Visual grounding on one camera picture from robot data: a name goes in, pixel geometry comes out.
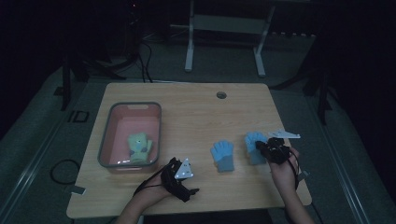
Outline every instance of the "person's right hand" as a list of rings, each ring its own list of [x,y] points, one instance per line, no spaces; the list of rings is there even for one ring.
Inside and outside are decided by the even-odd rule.
[[[290,151],[293,152],[296,157],[299,156],[299,152],[295,148],[291,147]],[[294,166],[294,169],[297,171],[297,159],[291,155],[289,160]],[[289,163],[287,161],[283,162],[282,164],[269,162],[269,165],[277,190],[279,190],[280,193],[295,191],[295,173],[291,169]]]

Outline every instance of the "black sensor device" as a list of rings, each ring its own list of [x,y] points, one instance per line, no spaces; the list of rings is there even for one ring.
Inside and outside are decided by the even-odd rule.
[[[267,143],[262,141],[256,142],[256,149],[267,159],[268,161],[282,164],[290,157],[290,148],[284,146],[285,140],[283,138],[270,138]]]
[[[175,179],[175,174],[181,164],[182,162],[174,157],[161,170],[159,170],[157,173],[152,175],[149,179],[143,181],[143,183],[141,183],[140,186],[137,187],[137,189],[134,191],[134,196],[142,189],[164,186],[166,190],[168,190],[170,193],[178,197],[184,203],[188,201],[190,199],[190,196],[198,192],[199,189],[186,189],[186,187],[184,187],[181,183],[181,181],[185,179]],[[161,174],[161,181],[163,182],[161,185],[146,186],[146,184],[152,178],[154,178],[156,175],[159,174]]]

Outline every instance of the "white table frame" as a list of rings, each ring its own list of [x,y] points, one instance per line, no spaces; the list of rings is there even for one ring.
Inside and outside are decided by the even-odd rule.
[[[265,38],[268,35],[268,30],[270,28],[271,20],[274,16],[275,8],[276,7],[271,7],[266,20],[210,16],[194,14],[194,0],[191,0],[189,45],[187,46],[185,71],[192,71],[192,61],[194,54],[194,30],[210,30],[261,35],[259,44],[253,48],[253,53],[258,75],[259,77],[265,77],[264,65],[262,63],[262,47],[264,45]]]

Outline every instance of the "light blue glove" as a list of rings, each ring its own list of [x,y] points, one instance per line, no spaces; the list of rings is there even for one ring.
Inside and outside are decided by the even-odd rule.
[[[226,140],[219,141],[210,148],[218,172],[233,171],[233,144]]]
[[[256,141],[262,141],[266,143],[268,139],[259,132],[247,133],[247,136],[245,137],[245,143],[247,144],[247,155],[250,158],[250,164],[252,165],[266,163],[264,156],[259,150],[256,149]]]

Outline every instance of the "translucent container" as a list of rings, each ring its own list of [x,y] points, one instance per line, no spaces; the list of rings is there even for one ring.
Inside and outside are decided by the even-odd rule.
[[[111,173],[148,173],[158,168],[162,109],[155,102],[110,108],[99,163]]]

